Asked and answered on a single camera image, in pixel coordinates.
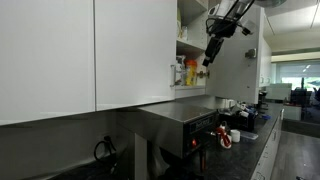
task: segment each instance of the stainless steel appliance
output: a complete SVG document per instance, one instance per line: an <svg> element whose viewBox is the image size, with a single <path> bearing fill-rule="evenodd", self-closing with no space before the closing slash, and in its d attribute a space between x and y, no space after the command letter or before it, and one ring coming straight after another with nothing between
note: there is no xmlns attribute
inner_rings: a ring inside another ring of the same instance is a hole
<svg viewBox="0 0 320 180"><path fill-rule="evenodd" d="M214 111L197 106L167 102L122 110L118 124L185 158L207 142L205 132L214 130Z"/></svg>

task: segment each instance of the black countertop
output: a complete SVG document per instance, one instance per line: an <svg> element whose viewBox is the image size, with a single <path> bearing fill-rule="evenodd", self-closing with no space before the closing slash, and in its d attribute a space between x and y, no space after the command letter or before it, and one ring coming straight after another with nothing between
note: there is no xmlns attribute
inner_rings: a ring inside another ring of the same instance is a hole
<svg viewBox="0 0 320 180"><path fill-rule="evenodd" d="M232 143L231 149L222 148L216 141L207 147L207 169L200 173L200 161L198 153L194 155L193 162L187 167L193 169L197 174L204 175L206 180L249 180L260 159L264 147L268 141L277 117L280 115L282 104L268 103L265 114L271 119L263 120L256 118L253 133L259 135L256 140L241 137L239 143Z"/></svg>

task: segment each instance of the ceiling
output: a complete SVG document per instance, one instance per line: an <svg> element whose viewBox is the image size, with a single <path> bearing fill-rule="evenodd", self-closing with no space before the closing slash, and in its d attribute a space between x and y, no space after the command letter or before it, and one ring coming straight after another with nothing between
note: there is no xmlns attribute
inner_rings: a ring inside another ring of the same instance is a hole
<svg viewBox="0 0 320 180"><path fill-rule="evenodd" d="M320 0L287 0L275 8L267 8L266 37L320 28Z"/></svg>

